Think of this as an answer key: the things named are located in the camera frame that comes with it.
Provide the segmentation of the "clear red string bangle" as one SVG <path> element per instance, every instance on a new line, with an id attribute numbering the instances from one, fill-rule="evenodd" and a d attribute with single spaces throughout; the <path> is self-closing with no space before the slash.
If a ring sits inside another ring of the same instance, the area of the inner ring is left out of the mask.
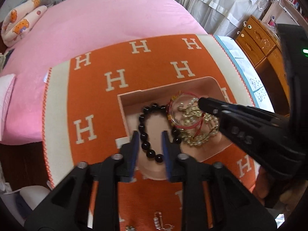
<path id="1" fill-rule="evenodd" d="M 169 122 L 178 129 L 193 129 L 199 126 L 204 113 L 199 108 L 198 101 L 199 96 L 196 94 L 179 91 L 168 103 Z"/>

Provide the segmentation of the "pearl safety pin brooch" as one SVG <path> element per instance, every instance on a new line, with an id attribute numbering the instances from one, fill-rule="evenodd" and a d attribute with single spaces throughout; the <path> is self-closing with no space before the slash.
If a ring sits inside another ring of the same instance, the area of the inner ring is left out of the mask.
<path id="1" fill-rule="evenodd" d="M 156 230 L 172 231 L 174 229 L 174 225 L 163 223 L 162 213 L 160 211 L 154 212 L 153 222 Z"/>

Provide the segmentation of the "pink jewelry tray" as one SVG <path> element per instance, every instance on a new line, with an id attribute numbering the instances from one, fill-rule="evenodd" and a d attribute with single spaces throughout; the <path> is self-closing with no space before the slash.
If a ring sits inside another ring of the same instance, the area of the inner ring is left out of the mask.
<path id="1" fill-rule="evenodd" d="M 178 129 L 169 122 L 168 103 L 179 91 L 192 92 L 199 98 L 223 99 L 220 86 L 213 77 L 138 90 L 117 97 L 126 132 L 131 135 L 137 130 L 143 137 L 139 145 L 137 168 L 146 179 L 166 179 L 161 140 L 163 131 L 168 132 L 171 142 L 180 145 L 182 152 L 199 162 L 231 145 L 231 141 L 218 131 L 218 119 L 213 115 L 204 113 L 202 123 L 193 129 Z"/>

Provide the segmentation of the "blue white paper sheet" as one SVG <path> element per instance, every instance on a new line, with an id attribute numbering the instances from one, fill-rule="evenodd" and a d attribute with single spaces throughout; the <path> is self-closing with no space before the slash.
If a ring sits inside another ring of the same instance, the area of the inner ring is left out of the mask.
<path id="1" fill-rule="evenodd" d="M 230 37 L 217 35 L 214 37 L 235 64 L 248 88 L 255 107 L 274 113 L 273 105 L 259 75 L 239 45 Z"/>

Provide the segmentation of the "orange H-pattern blanket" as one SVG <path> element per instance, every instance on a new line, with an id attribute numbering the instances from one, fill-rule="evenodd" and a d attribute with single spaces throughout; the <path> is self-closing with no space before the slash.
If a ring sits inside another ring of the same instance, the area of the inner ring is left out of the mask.
<path id="1" fill-rule="evenodd" d="M 88 51 L 50 69 L 43 101 L 45 163 L 56 186 L 77 165 L 102 162 L 138 130 L 152 103 L 166 105 L 178 92 L 255 106 L 247 79 L 217 37 L 167 35 Z M 222 161 L 252 190 L 253 160 L 217 133 L 201 146 L 181 144 L 199 162 Z M 165 163 L 141 150 L 131 182 L 119 185 L 120 230 L 155 230 L 154 212 L 180 230 L 181 184 L 166 180 Z"/>

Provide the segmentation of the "wooden dresser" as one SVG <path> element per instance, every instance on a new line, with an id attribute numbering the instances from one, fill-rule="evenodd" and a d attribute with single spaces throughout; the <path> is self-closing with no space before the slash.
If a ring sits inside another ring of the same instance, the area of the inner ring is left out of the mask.
<path id="1" fill-rule="evenodd" d="M 257 18 L 250 16 L 235 39 L 259 75 L 274 111 L 290 114 L 290 92 L 280 41 Z"/>

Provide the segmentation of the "white lace covered furniture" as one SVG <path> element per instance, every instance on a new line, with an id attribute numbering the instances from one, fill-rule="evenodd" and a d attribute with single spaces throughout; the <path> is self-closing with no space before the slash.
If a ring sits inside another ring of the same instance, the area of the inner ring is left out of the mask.
<path id="1" fill-rule="evenodd" d="M 261 18 L 279 0 L 176 0 L 208 34 L 233 37 L 250 16 Z"/>

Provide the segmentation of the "white chair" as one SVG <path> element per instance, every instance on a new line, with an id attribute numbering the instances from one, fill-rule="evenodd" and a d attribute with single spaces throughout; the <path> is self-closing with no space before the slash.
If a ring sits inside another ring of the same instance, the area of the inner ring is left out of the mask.
<path id="1" fill-rule="evenodd" d="M 19 189 L 15 193 L 15 203 L 21 217 L 25 220 L 50 192 L 50 189 L 43 186 L 27 186 Z"/>

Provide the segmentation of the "pink bed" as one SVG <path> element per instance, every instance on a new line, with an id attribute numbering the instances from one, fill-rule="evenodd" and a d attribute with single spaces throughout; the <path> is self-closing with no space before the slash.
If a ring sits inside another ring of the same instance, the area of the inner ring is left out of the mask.
<path id="1" fill-rule="evenodd" d="M 175 0 L 65 0 L 49 8 L 1 72 L 15 75 L 2 143 L 42 140 L 44 78 L 49 68 L 78 55 L 135 39 L 203 34 Z"/>

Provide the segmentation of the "white pillow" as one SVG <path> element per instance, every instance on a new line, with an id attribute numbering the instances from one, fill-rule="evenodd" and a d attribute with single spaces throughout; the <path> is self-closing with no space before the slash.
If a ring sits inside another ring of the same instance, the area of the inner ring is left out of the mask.
<path id="1" fill-rule="evenodd" d="M 15 84 L 15 74 L 7 74 L 1 77 L 0 116 L 1 116 L 1 141 L 3 140 L 7 111 Z"/>

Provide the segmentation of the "bear print rolled quilt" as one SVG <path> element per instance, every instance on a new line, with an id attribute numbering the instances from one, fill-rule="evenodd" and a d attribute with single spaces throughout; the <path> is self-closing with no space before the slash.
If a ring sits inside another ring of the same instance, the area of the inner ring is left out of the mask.
<path id="1" fill-rule="evenodd" d="M 48 10 L 40 0 L 28 0 L 12 9 L 3 21 L 1 37 L 7 47 L 12 47 L 27 35 Z"/>

